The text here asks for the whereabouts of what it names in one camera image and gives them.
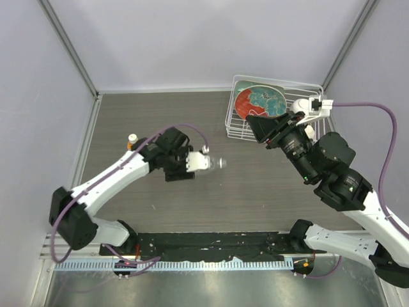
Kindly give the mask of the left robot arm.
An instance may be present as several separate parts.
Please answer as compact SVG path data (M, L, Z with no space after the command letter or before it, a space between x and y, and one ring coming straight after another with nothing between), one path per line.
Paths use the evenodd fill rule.
M162 169L165 180L193 179L186 170L186 158L193 147L189 137L171 127L153 141L142 138L123 157L86 183L71 190L56 189L52 195L49 223L72 250L90 243L114 246L122 255L136 247L136 234L124 221L106 221L96 213L132 182Z

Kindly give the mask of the clear plastic bottle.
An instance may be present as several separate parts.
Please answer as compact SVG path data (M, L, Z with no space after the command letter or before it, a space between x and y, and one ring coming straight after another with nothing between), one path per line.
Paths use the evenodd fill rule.
M205 162L205 171L213 171L216 169L223 169L227 166L227 162L225 159L221 157L212 157L207 155Z

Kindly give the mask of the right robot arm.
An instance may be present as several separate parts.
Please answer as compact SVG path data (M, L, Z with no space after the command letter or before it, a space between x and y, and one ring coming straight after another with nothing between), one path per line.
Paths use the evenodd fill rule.
M395 287L408 288L408 239L383 212L372 185L350 168L355 151L336 132L312 141L300 119L300 113L292 112L275 118L246 117L258 143L267 149L280 148L324 204L353 219L371 238L333 232L299 219L289 233L290 248L297 253L335 253L368 266Z

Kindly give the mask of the white bottle cap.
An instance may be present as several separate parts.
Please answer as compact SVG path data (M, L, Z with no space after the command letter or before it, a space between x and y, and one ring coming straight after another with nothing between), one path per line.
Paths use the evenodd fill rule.
M129 142L129 143L134 144L134 143L136 143L137 141L138 141L138 137L137 137L136 134L130 134L130 135L128 136L128 142Z

